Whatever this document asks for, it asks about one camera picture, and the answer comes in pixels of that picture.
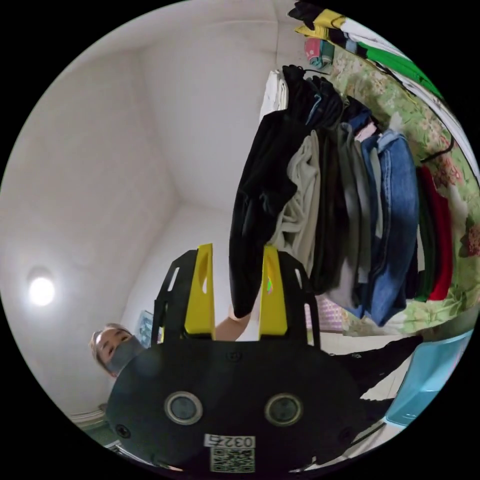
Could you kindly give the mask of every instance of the blue jeans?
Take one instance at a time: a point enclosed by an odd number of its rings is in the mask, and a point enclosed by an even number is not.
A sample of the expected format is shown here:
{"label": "blue jeans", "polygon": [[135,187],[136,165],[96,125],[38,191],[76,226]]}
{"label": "blue jeans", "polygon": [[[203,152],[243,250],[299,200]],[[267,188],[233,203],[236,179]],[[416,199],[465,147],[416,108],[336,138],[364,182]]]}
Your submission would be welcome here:
{"label": "blue jeans", "polygon": [[406,138],[387,130],[377,142],[383,233],[371,272],[369,317],[380,327],[407,306],[405,280],[419,225],[415,164]]}

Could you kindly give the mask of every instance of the floral fabric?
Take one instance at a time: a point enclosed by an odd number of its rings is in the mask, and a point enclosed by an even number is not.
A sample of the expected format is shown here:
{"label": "floral fabric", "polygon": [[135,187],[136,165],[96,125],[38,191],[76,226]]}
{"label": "floral fabric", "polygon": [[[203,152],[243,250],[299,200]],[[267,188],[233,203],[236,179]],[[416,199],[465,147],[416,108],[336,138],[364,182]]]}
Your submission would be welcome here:
{"label": "floral fabric", "polygon": [[[329,80],[345,95],[371,109],[384,128],[398,112],[417,165],[431,154],[445,150],[450,132],[435,113],[392,77],[367,60],[335,49]],[[453,277],[445,300],[410,301],[382,327],[368,318],[358,319],[341,309],[344,335],[409,334],[435,327],[480,303],[480,188],[464,154],[455,143],[449,153],[427,163],[437,191],[448,199],[452,217]]]}

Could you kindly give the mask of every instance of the qr code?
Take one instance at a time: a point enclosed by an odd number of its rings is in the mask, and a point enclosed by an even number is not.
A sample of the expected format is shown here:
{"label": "qr code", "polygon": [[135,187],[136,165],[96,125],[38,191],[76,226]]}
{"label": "qr code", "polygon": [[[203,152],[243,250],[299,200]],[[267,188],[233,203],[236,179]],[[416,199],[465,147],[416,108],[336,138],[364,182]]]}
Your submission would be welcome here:
{"label": "qr code", "polygon": [[255,471],[254,448],[211,448],[210,470],[229,474],[246,474]]}

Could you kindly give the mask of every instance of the gray face mask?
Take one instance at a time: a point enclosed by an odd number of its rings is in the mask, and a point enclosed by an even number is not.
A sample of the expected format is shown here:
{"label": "gray face mask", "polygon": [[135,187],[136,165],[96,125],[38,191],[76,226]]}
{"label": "gray face mask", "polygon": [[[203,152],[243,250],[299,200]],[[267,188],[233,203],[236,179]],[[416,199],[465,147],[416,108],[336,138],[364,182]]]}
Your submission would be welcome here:
{"label": "gray face mask", "polygon": [[141,354],[145,348],[139,342],[137,337],[132,336],[123,341],[113,352],[113,357],[105,364],[107,370],[118,375],[138,354]]}

